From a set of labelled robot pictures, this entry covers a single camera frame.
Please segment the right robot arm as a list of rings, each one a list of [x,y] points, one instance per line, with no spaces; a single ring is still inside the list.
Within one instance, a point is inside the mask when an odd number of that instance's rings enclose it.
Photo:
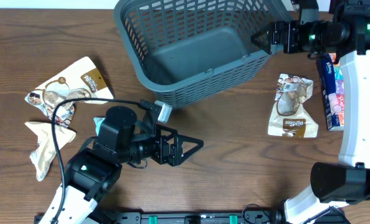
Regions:
[[[331,1],[330,21],[318,3],[294,0],[300,17],[272,22],[260,48],[268,54],[305,52],[315,59],[336,54],[345,84],[343,140],[338,162],[313,165],[310,185],[268,215],[270,223],[346,223],[342,208],[370,201],[370,1]]]

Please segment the Kleenex tissue multipack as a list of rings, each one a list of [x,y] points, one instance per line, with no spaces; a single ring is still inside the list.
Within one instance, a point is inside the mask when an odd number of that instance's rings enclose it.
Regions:
[[[325,54],[316,61],[328,131],[344,129],[344,85],[340,64],[335,53]]]

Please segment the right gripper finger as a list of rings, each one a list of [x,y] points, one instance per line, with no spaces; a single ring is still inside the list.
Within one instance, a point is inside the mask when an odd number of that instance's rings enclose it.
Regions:
[[[272,51],[271,51],[271,44],[270,42],[263,38],[263,40],[259,40],[258,38],[256,37],[251,37],[250,38],[250,41],[251,43],[253,43],[256,47],[258,47],[260,50],[263,50],[264,52],[266,52],[267,54],[271,55],[272,54]]]
[[[267,25],[263,26],[258,32],[251,36],[251,39],[269,39],[273,25],[274,23],[270,22]]]

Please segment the grey plastic basket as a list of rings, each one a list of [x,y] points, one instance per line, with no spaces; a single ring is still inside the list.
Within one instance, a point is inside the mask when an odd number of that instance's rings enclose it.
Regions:
[[[182,108],[253,79],[270,57],[251,36],[292,17],[281,1],[119,0],[113,18],[140,83]]]

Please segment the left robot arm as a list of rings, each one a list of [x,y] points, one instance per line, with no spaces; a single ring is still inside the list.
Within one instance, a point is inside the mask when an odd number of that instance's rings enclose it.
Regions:
[[[152,158],[178,166],[204,145],[203,140],[175,129],[138,120],[125,106],[107,110],[97,136],[88,138],[69,160],[64,182],[46,213],[35,223],[118,223],[118,213],[98,204],[120,178],[122,165],[134,166]]]

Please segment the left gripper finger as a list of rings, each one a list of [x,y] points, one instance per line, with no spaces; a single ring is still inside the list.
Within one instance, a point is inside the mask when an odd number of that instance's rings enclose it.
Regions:
[[[204,146],[204,141],[201,139],[192,138],[182,134],[177,134],[177,142],[179,146],[182,146],[185,142],[195,144],[196,147],[202,148]]]
[[[184,161],[189,159],[193,154],[195,154],[201,148],[202,148],[202,145],[197,145],[193,147],[192,149],[188,150],[187,152],[183,152],[182,147],[177,148],[176,155],[175,155],[175,164],[181,165]]]

